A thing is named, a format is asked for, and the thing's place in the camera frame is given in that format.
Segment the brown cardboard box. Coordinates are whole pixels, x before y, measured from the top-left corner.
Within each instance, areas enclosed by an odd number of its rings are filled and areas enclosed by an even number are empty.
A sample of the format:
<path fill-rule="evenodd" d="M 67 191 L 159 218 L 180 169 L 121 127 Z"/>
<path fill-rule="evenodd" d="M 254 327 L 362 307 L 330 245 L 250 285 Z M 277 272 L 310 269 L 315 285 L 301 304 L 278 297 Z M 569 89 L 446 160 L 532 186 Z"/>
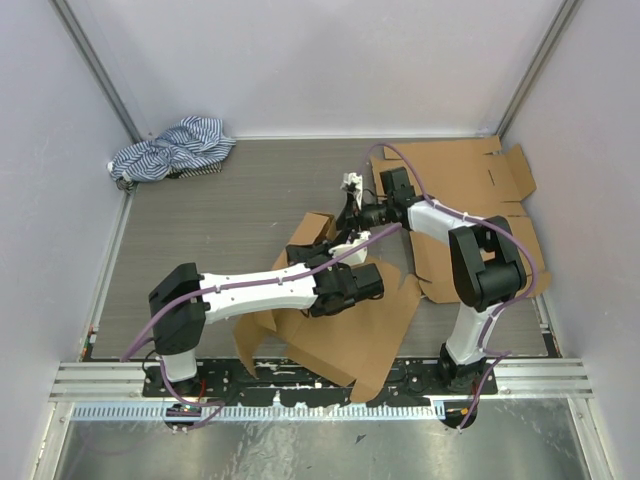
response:
<path fill-rule="evenodd" d="M 280 309 L 246 314 L 234 328 L 237 355 L 256 376 L 254 354 L 274 336 L 286 343 L 285 356 L 313 373 L 343 387 L 350 400 L 364 403 L 382 390 L 396 354 L 420 302 L 421 289 L 412 274 L 375 257 L 384 296 L 366 300 L 345 311 L 307 317 L 299 310 Z"/>

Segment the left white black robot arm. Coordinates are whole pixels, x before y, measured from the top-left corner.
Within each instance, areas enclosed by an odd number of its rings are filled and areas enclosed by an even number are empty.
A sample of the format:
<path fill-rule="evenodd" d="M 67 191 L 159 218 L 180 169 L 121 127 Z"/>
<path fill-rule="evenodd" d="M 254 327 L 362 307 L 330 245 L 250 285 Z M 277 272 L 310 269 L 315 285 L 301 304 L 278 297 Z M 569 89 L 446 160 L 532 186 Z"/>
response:
<path fill-rule="evenodd" d="M 207 324 L 274 309 L 331 316 L 358 302 L 381 298 L 383 279 L 376 265 L 364 262 L 366 249 L 320 268 L 348 249 L 328 241 L 288 245 L 284 268 L 244 275 L 200 273 L 193 262 L 176 267 L 149 294 L 152 315 L 184 295 L 196 294 L 173 306 L 152 327 L 154 350 L 164 365 L 167 387 L 181 397 L 200 387 L 195 348 Z"/>

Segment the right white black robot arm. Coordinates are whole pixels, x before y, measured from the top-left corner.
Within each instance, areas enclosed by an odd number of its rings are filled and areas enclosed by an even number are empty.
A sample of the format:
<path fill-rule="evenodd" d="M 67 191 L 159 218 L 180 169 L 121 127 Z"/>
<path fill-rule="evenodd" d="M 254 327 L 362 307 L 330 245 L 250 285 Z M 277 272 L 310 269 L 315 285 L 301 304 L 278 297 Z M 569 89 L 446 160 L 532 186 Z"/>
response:
<path fill-rule="evenodd" d="M 437 362 L 442 387 L 462 394 L 484 372 L 486 347 L 495 321 L 525 287 L 526 272 L 506 218 L 476 218 L 430 196 L 419 196 L 405 168 L 381 175 L 383 198 L 363 200 L 363 177 L 343 176 L 346 203 L 338 227 L 349 232 L 399 223 L 412 233 L 449 247 L 453 284 L 460 308 L 452 334 Z"/>

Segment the stacked brown cardboard blanks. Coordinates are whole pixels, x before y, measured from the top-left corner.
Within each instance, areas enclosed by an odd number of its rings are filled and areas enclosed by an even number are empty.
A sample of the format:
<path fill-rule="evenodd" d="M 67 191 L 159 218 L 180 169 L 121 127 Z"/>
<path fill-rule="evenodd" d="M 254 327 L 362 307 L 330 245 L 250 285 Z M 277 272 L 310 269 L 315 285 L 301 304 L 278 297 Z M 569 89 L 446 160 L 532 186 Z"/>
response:
<path fill-rule="evenodd" d="M 403 167 L 406 156 L 418 174 L 409 176 L 417 193 L 421 180 L 429 195 L 446 206 L 473 216 L 500 215 L 512 235 L 527 248 L 537 270 L 535 297 L 551 283 L 533 223 L 522 202 L 536 190 L 536 182 L 520 145 L 505 150 L 497 136 L 398 144 L 397 152 L 385 147 L 369 160 L 375 189 L 382 192 L 380 173 Z"/>

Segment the blue striped crumpled cloth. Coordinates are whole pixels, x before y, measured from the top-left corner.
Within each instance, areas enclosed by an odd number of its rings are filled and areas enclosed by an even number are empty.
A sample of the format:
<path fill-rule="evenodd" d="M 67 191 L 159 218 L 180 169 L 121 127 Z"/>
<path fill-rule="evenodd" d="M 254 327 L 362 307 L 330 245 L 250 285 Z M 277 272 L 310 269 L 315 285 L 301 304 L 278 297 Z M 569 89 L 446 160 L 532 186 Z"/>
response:
<path fill-rule="evenodd" d="M 235 147 L 218 118 L 189 116 L 157 137 L 125 147 L 107 164 L 120 190 L 140 183 L 218 173 Z"/>

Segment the aluminium frame rail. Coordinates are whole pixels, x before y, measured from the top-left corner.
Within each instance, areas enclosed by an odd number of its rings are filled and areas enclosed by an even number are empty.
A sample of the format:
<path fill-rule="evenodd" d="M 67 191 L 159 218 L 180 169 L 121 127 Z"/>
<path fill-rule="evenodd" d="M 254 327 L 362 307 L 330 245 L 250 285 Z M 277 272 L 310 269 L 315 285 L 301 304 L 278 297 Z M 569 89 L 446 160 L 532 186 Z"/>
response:
<path fill-rule="evenodd" d="M 62 363 L 49 395 L 57 401 L 124 401 L 142 397 L 145 373 L 137 364 Z"/>

